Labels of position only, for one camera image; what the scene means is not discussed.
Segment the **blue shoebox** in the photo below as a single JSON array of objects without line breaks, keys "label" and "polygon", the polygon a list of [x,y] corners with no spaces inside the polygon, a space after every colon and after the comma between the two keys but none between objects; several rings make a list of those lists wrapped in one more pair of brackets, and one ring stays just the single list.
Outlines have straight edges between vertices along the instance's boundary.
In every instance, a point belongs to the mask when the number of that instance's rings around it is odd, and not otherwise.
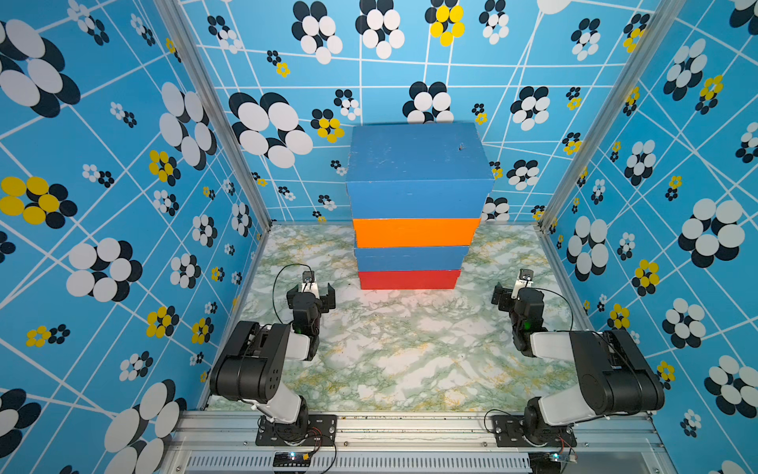
[{"label": "blue shoebox", "polygon": [[355,248],[359,272],[460,270],[468,246]]},{"label": "blue shoebox", "polygon": [[357,219],[478,219],[495,185],[475,124],[371,124],[351,135]]}]

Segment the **orange shoebox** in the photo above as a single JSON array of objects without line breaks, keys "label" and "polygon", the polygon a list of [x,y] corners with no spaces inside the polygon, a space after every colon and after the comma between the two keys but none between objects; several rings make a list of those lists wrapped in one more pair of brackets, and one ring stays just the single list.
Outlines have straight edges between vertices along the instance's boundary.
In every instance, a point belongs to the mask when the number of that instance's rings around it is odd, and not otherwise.
[{"label": "orange shoebox", "polygon": [[469,246],[478,218],[355,219],[361,249]]}]

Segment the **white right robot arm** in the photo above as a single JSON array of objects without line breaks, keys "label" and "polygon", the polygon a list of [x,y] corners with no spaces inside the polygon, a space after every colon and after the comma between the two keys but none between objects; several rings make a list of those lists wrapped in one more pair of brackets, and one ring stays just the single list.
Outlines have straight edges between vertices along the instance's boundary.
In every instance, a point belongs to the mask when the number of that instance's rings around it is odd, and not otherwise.
[{"label": "white right robot arm", "polygon": [[528,284],[493,288],[493,305],[508,315],[515,349],[532,359],[571,363],[578,380],[568,389],[527,402],[519,417],[527,442],[568,442],[570,429],[578,423],[663,407],[659,377],[627,331],[550,331],[544,325],[544,298],[542,290]]}]

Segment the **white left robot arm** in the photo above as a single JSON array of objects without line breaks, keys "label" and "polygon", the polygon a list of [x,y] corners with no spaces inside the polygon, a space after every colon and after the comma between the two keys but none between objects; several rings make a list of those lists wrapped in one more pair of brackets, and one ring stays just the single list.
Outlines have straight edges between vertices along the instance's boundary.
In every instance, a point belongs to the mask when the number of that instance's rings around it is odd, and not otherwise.
[{"label": "white left robot arm", "polygon": [[336,419],[311,416],[304,397],[282,381],[286,361],[313,361],[320,345],[321,318],[336,308],[336,292],[326,286],[300,284],[286,294],[293,321],[262,325],[237,323],[211,369],[210,393],[245,402],[262,414],[262,429],[284,444],[323,442]]}]

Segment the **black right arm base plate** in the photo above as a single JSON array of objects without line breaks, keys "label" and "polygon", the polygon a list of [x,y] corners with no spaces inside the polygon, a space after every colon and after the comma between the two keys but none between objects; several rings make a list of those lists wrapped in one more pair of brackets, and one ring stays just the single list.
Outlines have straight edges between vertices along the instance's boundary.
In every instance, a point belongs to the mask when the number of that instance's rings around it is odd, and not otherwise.
[{"label": "black right arm base plate", "polygon": [[523,416],[493,415],[487,428],[499,448],[575,448],[578,443],[571,427],[554,427],[541,421],[525,422]]}]

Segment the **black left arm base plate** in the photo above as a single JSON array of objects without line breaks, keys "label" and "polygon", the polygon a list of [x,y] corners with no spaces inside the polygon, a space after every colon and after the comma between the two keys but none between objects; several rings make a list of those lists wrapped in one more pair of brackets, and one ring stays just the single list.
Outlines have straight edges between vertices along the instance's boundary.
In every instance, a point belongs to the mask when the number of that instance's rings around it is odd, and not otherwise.
[{"label": "black left arm base plate", "polygon": [[274,423],[260,416],[255,444],[268,448],[334,446],[337,424],[338,417],[328,414],[300,417],[294,424]]}]

